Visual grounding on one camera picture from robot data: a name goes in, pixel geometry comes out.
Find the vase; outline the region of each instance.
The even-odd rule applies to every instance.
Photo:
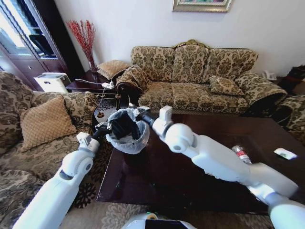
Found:
[[[96,66],[96,64],[94,62],[92,52],[87,55],[87,59],[88,59],[90,71],[93,72],[93,73],[97,72],[99,68]]]

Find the picture frame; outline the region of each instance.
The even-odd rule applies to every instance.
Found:
[[[233,0],[173,0],[173,11],[228,12]]]

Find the patterned rug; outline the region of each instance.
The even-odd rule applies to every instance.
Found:
[[[95,118],[99,123],[106,122],[108,117],[116,112],[116,101],[115,99],[100,99],[98,103],[98,108],[94,112]]]
[[[100,110],[106,121],[115,112],[115,104],[103,100]],[[96,202],[96,197],[113,150],[105,139],[94,158],[91,171],[80,185],[79,193],[65,216],[60,229],[121,229],[127,220],[147,211],[158,212],[169,219],[183,220],[198,229],[272,229],[268,216],[210,212],[192,209],[164,210],[144,205]]]

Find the white box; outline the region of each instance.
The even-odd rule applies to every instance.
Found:
[[[66,86],[71,83],[65,73],[43,73],[34,79],[45,92],[68,92]]]

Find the coffee table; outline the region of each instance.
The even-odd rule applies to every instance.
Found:
[[[283,173],[300,188],[293,200],[305,204],[305,147],[272,119],[174,114],[228,148],[241,145],[253,163],[262,162]],[[273,151],[285,148],[298,155],[285,160]],[[171,152],[151,130],[146,148],[137,155],[114,149],[97,201],[173,208],[265,214],[267,206],[236,182],[206,175],[189,158]]]

